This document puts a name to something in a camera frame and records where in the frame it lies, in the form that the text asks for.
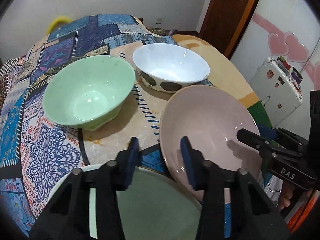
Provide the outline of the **right hand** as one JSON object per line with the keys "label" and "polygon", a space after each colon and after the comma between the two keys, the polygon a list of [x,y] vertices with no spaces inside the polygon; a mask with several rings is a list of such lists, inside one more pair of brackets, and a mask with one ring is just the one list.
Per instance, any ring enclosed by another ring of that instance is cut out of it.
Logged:
{"label": "right hand", "polygon": [[[278,208],[279,210],[284,209],[285,207],[289,207],[291,204],[291,200],[293,198],[293,191],[295,187],[291,185],[290,183],[287,183],[286,181],[283,181],[281,193],[278,198]],[[305,202],[308,200],[308,198],[312,195],[312,189],[310,189],[307,192],[304,192],[302,195],[302,202],[299,204],[297,203],[295,205],[295,209],[300,208],[301,206],[305,205]]]}

